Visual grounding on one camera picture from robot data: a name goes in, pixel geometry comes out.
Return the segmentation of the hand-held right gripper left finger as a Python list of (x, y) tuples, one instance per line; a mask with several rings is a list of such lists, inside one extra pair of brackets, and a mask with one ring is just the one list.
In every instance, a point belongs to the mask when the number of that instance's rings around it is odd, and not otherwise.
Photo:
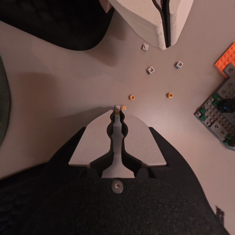
[(113, 162), (113, 123), (114, 111), (109, 110), (90, 122), (69, 161), (69, 166), (97, 167), (101, 163), (102, 168), (108, 168)]

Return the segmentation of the white desk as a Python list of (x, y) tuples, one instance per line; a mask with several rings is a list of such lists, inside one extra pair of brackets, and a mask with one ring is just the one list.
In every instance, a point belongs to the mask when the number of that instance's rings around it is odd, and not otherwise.
[(214, 63), (234, 41), (234, 0), (195, 0), (177, 43), (164, 51), (151, 45), (142, 51), (144, 40), (117, 12), (88, 51), (63, 49), (1, 22), (11, 112), (0, 178), (47, 162), (79, 129), (125, 105), (185, 158), (234, 235), (235, 153), (194, 116), (223, 81)]

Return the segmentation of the orange brick baseplate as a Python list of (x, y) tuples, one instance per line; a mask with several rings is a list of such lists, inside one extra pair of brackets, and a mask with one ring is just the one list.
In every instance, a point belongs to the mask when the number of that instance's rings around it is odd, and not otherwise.
[(223, 53), (223, 55), (216, 61), (214, 66), (225, 78), (228, 78), (228, 76), (223, 72), (223, 70), (230, 63), (235, 66), (235, 42), (233, 42), (231, 46)]

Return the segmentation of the dark green clothing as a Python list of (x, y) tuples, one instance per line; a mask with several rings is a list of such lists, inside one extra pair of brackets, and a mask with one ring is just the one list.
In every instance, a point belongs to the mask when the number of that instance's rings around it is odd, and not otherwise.
[(7, 74), (0, 58), (0, 145), (7, 133), (11, 110), (11, 94)]

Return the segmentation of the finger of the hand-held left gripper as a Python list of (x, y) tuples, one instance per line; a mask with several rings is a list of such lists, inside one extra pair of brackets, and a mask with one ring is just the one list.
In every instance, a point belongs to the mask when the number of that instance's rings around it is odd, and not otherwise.
[(159, 50), (166, 49), (162, 17), (152, 0), (110, 0), (109, 2), (149, 45)]
[(193, 0), (164, 0), (167, 47), (175, 45), (190, 13)]

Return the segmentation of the black quilted cushion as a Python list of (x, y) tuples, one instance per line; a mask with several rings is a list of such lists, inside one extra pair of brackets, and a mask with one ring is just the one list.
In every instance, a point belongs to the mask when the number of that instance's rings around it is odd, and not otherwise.
[(0, 20), (54, 45), (74, 51), (94, 48), (114, 13), (98, 0), (1, 0)]

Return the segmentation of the grey brick build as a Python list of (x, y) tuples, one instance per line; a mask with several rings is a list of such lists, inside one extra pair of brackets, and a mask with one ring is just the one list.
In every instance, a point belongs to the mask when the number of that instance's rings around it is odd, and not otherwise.
[(227, 78), (196, 110), (195, 116), (221, 141), (235, 151), (235, 67), (223, 70)]

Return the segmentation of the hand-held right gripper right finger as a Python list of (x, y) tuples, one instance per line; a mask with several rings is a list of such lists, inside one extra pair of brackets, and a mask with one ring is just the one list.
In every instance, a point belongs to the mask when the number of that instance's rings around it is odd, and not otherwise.
[(122, 124), (122, 163), (126, 168), (166, 166), (149, 127), (126, 110), (120, 111)]

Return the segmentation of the black quilted seat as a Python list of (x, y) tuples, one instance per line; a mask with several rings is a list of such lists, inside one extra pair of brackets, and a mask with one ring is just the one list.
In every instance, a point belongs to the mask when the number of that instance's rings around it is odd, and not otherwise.
[(0, 234), (7, 235), (25, 211), (37, 207), (45, 197), (46, 163), (0, 180)]

